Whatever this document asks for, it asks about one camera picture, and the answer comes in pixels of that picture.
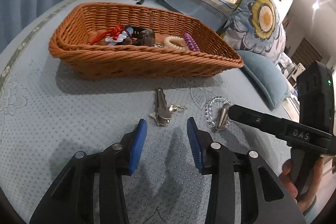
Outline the person's right hand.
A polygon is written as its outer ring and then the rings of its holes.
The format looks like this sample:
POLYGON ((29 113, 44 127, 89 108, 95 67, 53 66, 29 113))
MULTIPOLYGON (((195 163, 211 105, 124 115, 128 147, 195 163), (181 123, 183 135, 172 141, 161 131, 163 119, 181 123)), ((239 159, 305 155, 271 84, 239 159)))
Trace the person's right hand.
POLYGON ((315 211, 315 204, 318 201, 317 193, 321 184, 323 184, 323 177, 328 174, 335 174, 335 156, 324 156, 320 157, 314 164, 313 167, 313 177, 311 179, 310 186, 306 194, 299 201, 299 193, 297 187, 292 182, 289 174, 293 168, 293 161, 288 159, 282 165, 282 172, 279 175, 280 181, 284 184, 285 188, 291 195, 294 202, 298 205, 300 211, 306 218, 307 223, 311 223, 313 219, 318 215, 315 211))

